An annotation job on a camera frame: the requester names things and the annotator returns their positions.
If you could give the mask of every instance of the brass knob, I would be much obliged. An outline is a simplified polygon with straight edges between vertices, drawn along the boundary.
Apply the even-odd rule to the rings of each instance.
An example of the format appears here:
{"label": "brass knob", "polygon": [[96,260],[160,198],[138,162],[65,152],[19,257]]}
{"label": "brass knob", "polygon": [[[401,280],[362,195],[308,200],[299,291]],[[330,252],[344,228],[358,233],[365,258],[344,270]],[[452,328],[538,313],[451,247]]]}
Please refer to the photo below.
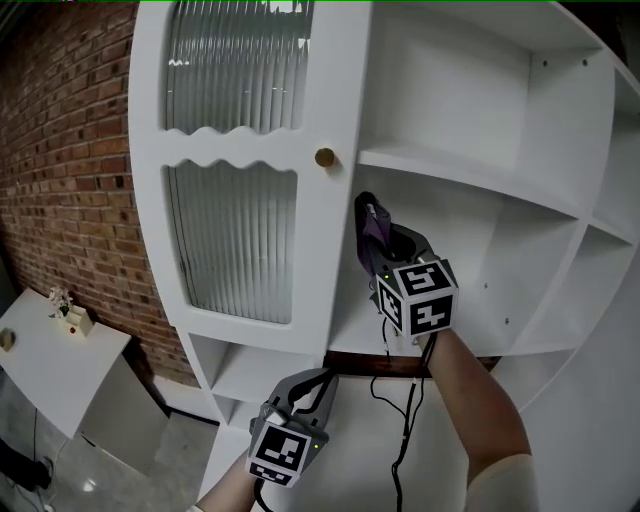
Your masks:
{"label": "brass knob", "polygon": [[318,151],[316,151],[316,163],[320,167],[328,169],[336,163],[336,155],[334,154],[332,149],[320,148]]}

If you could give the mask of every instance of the sleeve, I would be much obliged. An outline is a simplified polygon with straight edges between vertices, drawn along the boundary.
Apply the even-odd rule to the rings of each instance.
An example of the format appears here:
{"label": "sleeve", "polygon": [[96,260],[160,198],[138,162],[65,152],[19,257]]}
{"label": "sleeve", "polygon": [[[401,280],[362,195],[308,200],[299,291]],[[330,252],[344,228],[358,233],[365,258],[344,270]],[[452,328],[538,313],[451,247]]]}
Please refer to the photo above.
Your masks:
{"label": "sleeve", "polygon": [[489,466],[467,490],[465,512],[538,512],[531,455],[513,455]]}

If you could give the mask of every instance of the forearm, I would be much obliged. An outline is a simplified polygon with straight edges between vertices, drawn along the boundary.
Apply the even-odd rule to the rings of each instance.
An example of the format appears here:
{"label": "forearm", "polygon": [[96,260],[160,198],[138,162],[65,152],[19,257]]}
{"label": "forearm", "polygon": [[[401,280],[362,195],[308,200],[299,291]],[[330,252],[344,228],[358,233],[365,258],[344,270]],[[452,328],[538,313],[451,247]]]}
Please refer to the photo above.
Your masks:
{"label": "forearm", "polygon": [[429,370],[469,456],[469,481],[505,457],[531,453],[513,402],[453,331],[438,333]]}
{"label": "forearm", "polygon": [[255,501],[253,486],[256,477],[247,473],[243,453],[222,479],[198,502],[204,512],[249,512]]}

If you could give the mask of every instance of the dark wood strip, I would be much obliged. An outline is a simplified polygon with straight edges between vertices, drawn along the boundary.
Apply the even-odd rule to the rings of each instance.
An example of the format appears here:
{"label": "dark wood strip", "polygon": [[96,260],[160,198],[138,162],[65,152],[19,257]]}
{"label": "dark wood strip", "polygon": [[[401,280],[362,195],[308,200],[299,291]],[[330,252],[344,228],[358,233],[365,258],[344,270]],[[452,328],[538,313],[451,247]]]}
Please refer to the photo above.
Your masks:
{"label": "dark wood strip", "polygon": [[[478,361],[491,372],[500,361],[500,357],[479,357]],[[350,352],[328,351],[324,357],[324,367],[331,368],[341,375],[361,375],[378,377],[419,377],[431,378],[427,368],[419,367],[417,357],[391,357],[371,354],[352,354]]]}

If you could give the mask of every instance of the small object on table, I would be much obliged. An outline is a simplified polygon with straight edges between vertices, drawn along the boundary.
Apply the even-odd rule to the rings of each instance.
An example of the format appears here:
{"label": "small object on table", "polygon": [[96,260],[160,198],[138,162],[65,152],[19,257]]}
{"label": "small object on table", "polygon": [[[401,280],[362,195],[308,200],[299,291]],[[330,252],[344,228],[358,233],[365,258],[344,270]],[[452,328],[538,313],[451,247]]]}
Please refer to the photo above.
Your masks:
{"label": "small object on table", "polygon": [[4,328],[0,331],[0,347],[5,352],[9,352],[16,342],[16,333],[11,329]]}
{"label": "small object on table", "polygon": [[64,318],[70,334],[86,338],[89,332],[91,332],[93,322],[91,318],[89,318],[89,313],[87,313],[86,309],[80,306],[71,306],[71,309]]}

